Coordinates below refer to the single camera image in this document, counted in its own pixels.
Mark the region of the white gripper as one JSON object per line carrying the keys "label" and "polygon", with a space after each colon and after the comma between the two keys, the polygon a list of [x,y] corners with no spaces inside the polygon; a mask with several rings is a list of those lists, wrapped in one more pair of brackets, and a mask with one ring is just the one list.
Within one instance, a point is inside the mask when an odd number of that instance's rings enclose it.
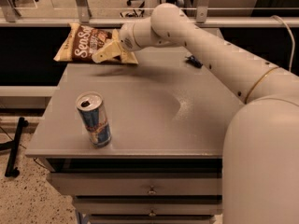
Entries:
{"label": "white gripper", "polygon": [[102,48],[96,51],[92,55],[92,59],[95,63],[101,63],[105,61],[121,60],[122,48],[129,51],[141,50],[141,47],[135,41],[134,36],[134,24],[132,22],[125,23],[119,30],[119,41],[112,40],[106,43]]}

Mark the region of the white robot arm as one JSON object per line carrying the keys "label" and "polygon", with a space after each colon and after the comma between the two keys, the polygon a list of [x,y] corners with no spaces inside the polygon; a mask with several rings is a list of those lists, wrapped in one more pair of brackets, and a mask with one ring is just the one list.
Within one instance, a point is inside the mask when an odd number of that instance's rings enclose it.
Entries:
{"label": "white robot arm", "polygon": [[243,103],[224,139],[222,223],[298,224],[298,77],[197,27],[173,4],[124,24],[93,60],[170,43],[187,49]]}

